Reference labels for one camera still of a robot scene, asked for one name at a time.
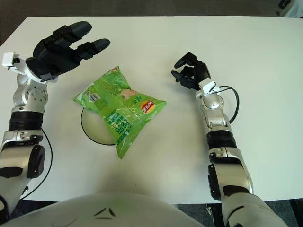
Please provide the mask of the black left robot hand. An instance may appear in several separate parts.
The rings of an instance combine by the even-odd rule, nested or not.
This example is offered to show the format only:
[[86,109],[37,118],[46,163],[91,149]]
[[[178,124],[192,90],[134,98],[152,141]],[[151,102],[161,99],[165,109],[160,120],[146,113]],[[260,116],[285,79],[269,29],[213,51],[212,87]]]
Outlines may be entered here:
[[27,67],[41,82],[56,79],[61,74],[73,70],[82,60],[91,59],[110,45],[110,41],[103,38],[81,44],[76,49],[70,47],[91,29],[92,26],[87,21],[60,27],[37,44],[33,56],[26,59]]

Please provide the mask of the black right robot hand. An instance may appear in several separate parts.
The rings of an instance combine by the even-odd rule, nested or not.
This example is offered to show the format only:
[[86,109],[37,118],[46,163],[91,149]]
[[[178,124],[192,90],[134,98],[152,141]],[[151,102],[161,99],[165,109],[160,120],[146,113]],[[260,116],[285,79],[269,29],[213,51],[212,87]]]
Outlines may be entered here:
[[211,78],[206,64],[199,61],[197,57],[188,52],[174,65],[175,69],[184,66],[181,72],[172,70],[171,74],[181,86],[188,89],[199,90],[199,83],[206,78]]

